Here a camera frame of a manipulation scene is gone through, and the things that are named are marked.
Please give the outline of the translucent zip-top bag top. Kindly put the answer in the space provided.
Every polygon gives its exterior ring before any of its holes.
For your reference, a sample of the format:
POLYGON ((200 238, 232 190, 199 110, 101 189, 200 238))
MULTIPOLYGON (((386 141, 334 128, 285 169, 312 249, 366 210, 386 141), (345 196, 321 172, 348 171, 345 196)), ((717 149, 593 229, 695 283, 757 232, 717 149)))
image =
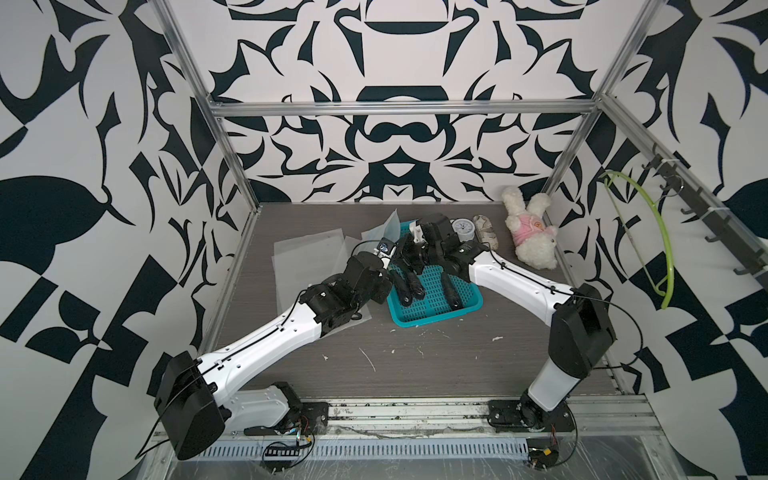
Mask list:
POLYGON ((380 225, 361 233, 361 244, 357 252, 372 252, 382 239, 396 242, 400 238, 400 219, 397 210, 393 210, 380 225))

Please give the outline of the teal plastic basket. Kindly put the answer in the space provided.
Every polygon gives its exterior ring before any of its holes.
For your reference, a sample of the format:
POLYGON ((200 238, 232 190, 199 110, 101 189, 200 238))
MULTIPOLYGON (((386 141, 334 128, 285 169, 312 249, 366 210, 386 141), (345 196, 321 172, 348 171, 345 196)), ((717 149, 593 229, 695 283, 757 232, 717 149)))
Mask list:
MULTIPOLYGON (((401 246, 400 241, 409 230, 408 225, 410 223, 403 222, 400 224, 400 238, 397 240, 397 253, 391 259, 389 264, 389 273, 391 270, 395 270, 400 273, 405 280, 405 269, 409 267, 399 258, 399 247, 401 246)), ((397 326, 409 328, 437 323, 475 312, 483 306, 483 297, 479 292, 478 287, 456 276, 450 275, 463 302, 463 309, 452 311, 446 304, 443 296, 441 288, 442 271, 444 270, 440 266, 426 266, 423 272, 418 274, 422 284, 426 288, 426 297, 424 300, 415 300, 413 298, 413 303, 410 307, 403 307, 400 305, 395 289, 392 287, 387 302, 392 320, 397 326)))

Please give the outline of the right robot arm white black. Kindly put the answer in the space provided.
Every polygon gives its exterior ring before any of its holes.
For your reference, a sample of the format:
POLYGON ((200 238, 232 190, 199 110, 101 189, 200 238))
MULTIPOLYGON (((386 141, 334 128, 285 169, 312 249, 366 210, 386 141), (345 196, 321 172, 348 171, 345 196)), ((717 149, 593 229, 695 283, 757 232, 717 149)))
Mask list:
POLYGON ((616 341, 608 302, 593 287, 569 286, 510 263, 475 239, 463 240, 453 222, 431 214, 408 225, 402 252, 418 266, 489 289, 523 307, 549 327, 548 358, 524 391, 519 423, 541 429, 564 411, 566 400, 616 341))

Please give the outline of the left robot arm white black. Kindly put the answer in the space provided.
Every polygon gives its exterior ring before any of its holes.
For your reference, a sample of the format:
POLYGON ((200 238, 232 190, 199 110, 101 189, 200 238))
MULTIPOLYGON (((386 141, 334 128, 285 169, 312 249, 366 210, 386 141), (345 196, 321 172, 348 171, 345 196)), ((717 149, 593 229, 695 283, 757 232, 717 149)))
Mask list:
POLYGON ((300 291, 285 312, 249 335, 198 358, 173 357, 154 407, 179 460, 202 453, 235 420, 234 396, 269 366, 345 326, 369 301, 382 304, 392 288, 382 253, 352 255, 343 272, 300 291))

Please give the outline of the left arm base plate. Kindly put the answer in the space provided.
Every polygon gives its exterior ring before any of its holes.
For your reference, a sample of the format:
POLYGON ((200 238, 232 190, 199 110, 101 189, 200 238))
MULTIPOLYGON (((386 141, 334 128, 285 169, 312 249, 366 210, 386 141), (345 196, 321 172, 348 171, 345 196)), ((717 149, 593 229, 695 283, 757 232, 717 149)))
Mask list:
POLYGON ((287 435, 296 428, 302 434, 322 434, 328 427, 329 408, 328 402, 306 402, 299 413, 289 411, 276 426, 251 426, 243 433, 246 436, 287 435))

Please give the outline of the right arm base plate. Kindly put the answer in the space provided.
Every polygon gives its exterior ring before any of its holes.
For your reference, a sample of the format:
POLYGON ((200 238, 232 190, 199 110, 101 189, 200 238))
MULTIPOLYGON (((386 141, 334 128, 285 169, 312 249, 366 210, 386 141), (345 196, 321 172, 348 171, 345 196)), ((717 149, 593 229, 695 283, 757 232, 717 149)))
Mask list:
POLYGON ((545 411, 527 396, 516 400, 490 400, 488 424, 498 432, 540 433, 573 432, 576 423, 569 406, 560 402, 552 411, 545 411))

